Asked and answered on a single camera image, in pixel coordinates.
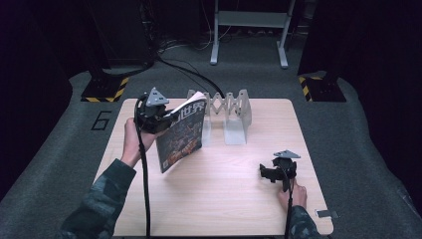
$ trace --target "wooden table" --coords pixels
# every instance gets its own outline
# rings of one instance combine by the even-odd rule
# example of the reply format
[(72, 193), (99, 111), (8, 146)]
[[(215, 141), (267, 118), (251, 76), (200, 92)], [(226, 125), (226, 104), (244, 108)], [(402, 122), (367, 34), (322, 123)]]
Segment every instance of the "wooden table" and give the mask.
[[(185, 100), (170, 100), (174, 109)], [(124, 123), (133, 117), (136, 100), (126, 100), (111, 133), (97, 177), (122, 153)], [(301, 158), (297, 181), (307, 188), (308, 213), (319, 233), (333, 230), (330, 218), (316, 217), (326, 209), (317, 176), (289, 100), (250, 99), (252, 124), (247, 144), (226, 145), (224, 114), (212, 116), (211, 140), (161, 173), (155, 144), (147, 152), (152, 236), (283, 235), (286, 212), (277, 193), (282, 182), (262, 178), (260, 163), (272, 168), (274, 152), (290, 150)], [(142, 166), (128, 192), (115, 226), (115, 236), (145, 235)]]

